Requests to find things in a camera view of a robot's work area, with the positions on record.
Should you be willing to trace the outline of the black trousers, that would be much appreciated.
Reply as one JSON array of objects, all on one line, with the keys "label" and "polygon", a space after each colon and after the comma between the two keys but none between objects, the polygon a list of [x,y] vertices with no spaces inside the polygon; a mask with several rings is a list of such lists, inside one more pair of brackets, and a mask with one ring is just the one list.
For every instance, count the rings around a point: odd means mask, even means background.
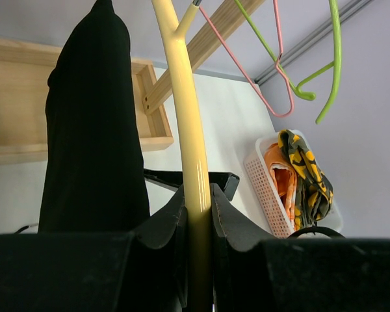
[{"label": "black trousers", "polygon": [[150,217],[131,41],[111,1],[74,28],[47,84],[41,232],[130,231]]}]

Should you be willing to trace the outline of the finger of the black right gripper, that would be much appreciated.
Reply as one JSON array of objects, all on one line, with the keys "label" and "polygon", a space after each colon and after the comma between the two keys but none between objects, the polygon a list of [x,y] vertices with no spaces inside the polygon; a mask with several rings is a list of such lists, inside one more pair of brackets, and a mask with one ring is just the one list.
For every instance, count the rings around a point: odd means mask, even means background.
[{"label": "finger of the black right gripper", "polygon": [[[144,178],[164,189],[176,191],[183,185],[182,171],[144,169]],[[209,181],[217,184],[231,202],[240,183],[240,177],[232,172],[209,172]]]}]

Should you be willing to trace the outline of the cream yellow hanger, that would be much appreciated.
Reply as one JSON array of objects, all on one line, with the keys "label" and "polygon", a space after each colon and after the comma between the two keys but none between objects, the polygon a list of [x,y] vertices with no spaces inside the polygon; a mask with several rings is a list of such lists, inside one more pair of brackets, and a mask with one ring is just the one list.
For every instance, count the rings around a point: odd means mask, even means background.
[{"label": "cream yellow hanger", "polygon": [[202,121],[185,35],[198,12],[191,3],[178,19],[171,1],[152,2],[172,83],[185,207],[188,211],[188,309],[211,311],[211,191]]}]

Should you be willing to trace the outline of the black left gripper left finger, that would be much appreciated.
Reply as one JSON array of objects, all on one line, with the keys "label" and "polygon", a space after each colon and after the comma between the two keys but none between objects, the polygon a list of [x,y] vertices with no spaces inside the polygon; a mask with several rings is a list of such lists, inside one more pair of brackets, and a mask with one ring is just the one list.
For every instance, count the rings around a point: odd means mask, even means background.
[{"label": "black left gripper left finger", "polygon": [[182,311],[182,189],[126,233],[0,235],[0,311]]}]

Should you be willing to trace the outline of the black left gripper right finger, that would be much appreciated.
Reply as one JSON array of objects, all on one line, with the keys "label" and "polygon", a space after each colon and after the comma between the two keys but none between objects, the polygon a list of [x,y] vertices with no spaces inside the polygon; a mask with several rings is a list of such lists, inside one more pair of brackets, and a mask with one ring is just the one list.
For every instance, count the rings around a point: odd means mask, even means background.
[{"label": "black left gripper right finger", "polygon": [[217,311],[390,311],[390,239],[277,239],[211,186]]}]

